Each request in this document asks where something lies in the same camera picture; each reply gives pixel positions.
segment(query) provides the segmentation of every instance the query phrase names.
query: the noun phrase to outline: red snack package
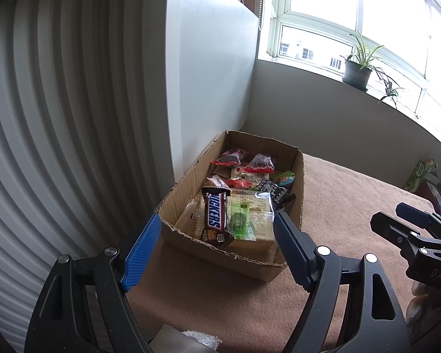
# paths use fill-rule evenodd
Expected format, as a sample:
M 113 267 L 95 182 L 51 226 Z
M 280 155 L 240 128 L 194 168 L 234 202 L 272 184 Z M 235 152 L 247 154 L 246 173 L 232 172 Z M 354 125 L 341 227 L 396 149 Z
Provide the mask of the red snack package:
M 269 174 L 274 172 L 274 159 L 265 154 L 257 154 L 255 158 L 245 167 L 246 173 Z
M 222 153 L 220 158 L 213 160 L 211 163 L 219 166 L 240 166 L 244 156 L 245 151 L 242 149 L 231 149 Z
M 254 186 L 252 182 L 247 182 L 242 178 L 227 179 L 227 185 L 237 189 L 250 189 Z

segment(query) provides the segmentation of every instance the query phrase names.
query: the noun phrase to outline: green snack package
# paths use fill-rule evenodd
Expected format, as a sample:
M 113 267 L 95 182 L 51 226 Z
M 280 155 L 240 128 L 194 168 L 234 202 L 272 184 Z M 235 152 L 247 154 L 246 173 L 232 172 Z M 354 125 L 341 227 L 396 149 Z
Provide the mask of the green snack package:
M 423 181 L 423 178 L 425 177 L 427 171 L 427 166 L 420 160 L 413 169 L 413 172 L 410 175 L 410 178 L 408 178 L 407 183 L 405 183 L 405 186 L 403 186 L 403 189 L 405 191 L 415 192 L 420 183 Z
M 235 239 L 239 240 L 256 240 L 255 230 L 252 229 L 249 220 L 249 203 L 232 203 L 230 208 L 230 232 L 234 234 Z

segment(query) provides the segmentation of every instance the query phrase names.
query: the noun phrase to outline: snickers bar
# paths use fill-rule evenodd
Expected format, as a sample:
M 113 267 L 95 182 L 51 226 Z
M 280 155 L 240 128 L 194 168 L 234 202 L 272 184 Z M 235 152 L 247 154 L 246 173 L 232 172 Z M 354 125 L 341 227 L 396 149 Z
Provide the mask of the snickers bar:
M 201 240 L 215 247 L 226 246 L 234 239 L 234 235 L 229 232 L 227 221 L 227 196 L 230 196 L 230 190 L 203 187 L 201 193 L 205 203 Z

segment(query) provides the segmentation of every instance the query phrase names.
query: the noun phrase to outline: gray flower pot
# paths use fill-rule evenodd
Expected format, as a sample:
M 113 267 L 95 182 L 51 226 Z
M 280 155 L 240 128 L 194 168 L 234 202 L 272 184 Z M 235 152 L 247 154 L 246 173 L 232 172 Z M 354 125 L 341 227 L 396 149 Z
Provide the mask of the gray flower pot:
M 356 89 L 367 91 L 366 86 L 369 80 L 371 69 L 364 68 L 360 70 L 361 65 L 353 61 L 345 63 L 345 76 L 343 82 Z

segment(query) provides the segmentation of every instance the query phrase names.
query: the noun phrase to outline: window sill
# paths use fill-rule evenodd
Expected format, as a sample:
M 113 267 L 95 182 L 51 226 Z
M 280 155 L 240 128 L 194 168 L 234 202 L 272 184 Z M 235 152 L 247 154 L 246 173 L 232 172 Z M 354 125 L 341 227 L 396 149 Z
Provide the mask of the window sill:
M 307 62 L 303 62 L 301 60 L 297 60 L 297 61 L 296 60 L 289 60 L 289 59 L 283 58 L 283 57 L 273 58 L 269 54 L 263 54 L 263 55 L 259 54 L 258 59 L 262 60 L 262 61 L 279 63 L 281 65 L 292 66 L 293 68 L 297 68 L 297 69 L 307 70 L 311 73 L 319 74 L 321 76 L 324 76 L 324 77 L 327 77 L 330 79 L 334 79 L 335 81 L 343 83 L 343 81 L 342 81 L 343 75 L 342 74 L 340 74 L 338 72 L 336 72 L 336 73 L 332 72 L 331 70 L 326 69 L 326 68 L 311 65 L 311 64 L 309 64 Z M 382 97 L 381 92 L 374 90 L 371 87 L 369 87 L 369 90 L 367 92 L 363 92 L 363 93 L 367 94 L 368 96 L 375 98 L 377 100 L 379 100 Z M 389 105 L 390 107 L 392 107 L 395 110 L 395 105 L 391 99 L 386 99 L 386 100 L 382 101 L 382 103 Z M 431 128 L 431 126 L 429 126 L 428 123 L 426 123 L 422 119 L 418 118 L 415 115 L 415 113 L 413 113 L 410 109 L 406 108 L 404 105 L 397 103 L 397 111 L 402 113 L 406 117 L 410 118 L 412 121 L 418 123 L 427 132 L 429 132 L 431 135 L 433 135 L 433 137 L 435 137 L 437 140 L 439 140 L 441 142 L 441 134 L 439 134 L 436 130 L 434 130 L 434 128 Z

